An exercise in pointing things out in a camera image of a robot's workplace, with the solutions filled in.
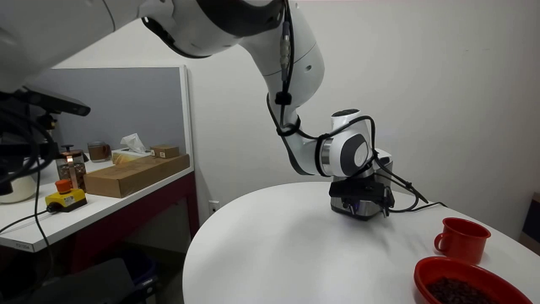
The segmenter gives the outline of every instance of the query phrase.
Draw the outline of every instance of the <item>white round table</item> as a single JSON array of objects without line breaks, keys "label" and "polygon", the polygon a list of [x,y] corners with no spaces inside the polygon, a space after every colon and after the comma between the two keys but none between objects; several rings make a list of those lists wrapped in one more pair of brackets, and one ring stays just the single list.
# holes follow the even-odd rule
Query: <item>white round table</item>
[{"label": "white round table", "polygon": [[[437,206],[362,222],[330,209],[329,186],[270,187],[212,215],[187,252],[185,303],[416,303],[414,267],[437,255],[442,219],[473,220]],[[396,209],[414,200],[394,196]],[[540,257],[484,226],[491,238],[480,266],[540,303]]]}]

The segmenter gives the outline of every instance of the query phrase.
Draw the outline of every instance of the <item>red cup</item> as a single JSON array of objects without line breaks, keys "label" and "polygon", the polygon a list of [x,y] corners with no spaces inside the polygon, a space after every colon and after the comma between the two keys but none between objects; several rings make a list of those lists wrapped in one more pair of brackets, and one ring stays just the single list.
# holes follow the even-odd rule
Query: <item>red cup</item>
[{"label": "red cup", "polygon": [[447,217],[442,223],[444,229],[435,237],[435,248],[445,256],[474,265],[480,263],[485,242],[491,236],[489,230],[457,217]]}]

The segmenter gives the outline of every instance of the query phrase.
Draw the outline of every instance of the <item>gray partition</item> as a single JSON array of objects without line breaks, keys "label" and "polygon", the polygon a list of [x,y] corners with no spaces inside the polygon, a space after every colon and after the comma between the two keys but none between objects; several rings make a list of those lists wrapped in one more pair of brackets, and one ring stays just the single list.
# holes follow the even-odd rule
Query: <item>gray partition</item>
[{"label": "gray partition", "polygon": [[138,133],[147,148],[166,143],[187,153],[180,68],[51,69],[31,84],[91,108],[85,117],[57,116],[59,144],[86,150],[86,143],[104,141],[118,149],[122,137]]}]

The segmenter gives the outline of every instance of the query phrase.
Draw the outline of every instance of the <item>tissue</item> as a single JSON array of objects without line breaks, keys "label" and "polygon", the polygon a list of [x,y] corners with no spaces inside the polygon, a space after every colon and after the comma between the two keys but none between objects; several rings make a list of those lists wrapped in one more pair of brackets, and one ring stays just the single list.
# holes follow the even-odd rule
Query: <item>tissue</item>
[{"label": "tissue", "polygon": [[120,141],[120,144],[125,144],[129,147],[130,151],[137,152],[137,153],[145,153],[146,149],[144,148],[144,144],[142,141],[140,141],[139,135],[137,133],[133,133],[131,135],[127,135],[122,138]]}]

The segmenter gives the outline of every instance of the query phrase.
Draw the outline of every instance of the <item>desk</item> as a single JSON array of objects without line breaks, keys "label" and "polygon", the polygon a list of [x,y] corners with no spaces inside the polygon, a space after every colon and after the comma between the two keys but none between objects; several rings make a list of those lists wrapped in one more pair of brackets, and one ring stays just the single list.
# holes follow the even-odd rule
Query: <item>desk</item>
[{"label": "desk", "polygon": [[[331,211],[329,186],[284,184],[219,209],[187,252],[185,303],[416,303],[414,267],[437,255],[442,219],[472,220],[437,206],[362,222]],[[396,209],[414,201],[394,195]],[[491,238],[480,266],[540,303],[540,257],[484,226]]]},{"label": "desk", "polygon": [[[86,171],[112,166],[112,162],[86,162]],[[56,192],[54,181],[58,179],[53,162],[42,171],[39,188],[38,211],[45,210],[45,196]],[[80,270],[100,250],[128,236],[151,217],[162,212],[182,198],[187,200],[191,237],[199,228],[197,196],[193,167],[176,173],[149,187],[122,199],[87,194],[88,204],[69,213],[43,214],[39,216],[47,239],[51,244],[76,234],[72,267]],[[35,198],[14,204],[0,204],[0,227],[33,214]],[[29,252],[45,248],[45,241],[34,219],[23,221],[2,234],[0,246]]]}]

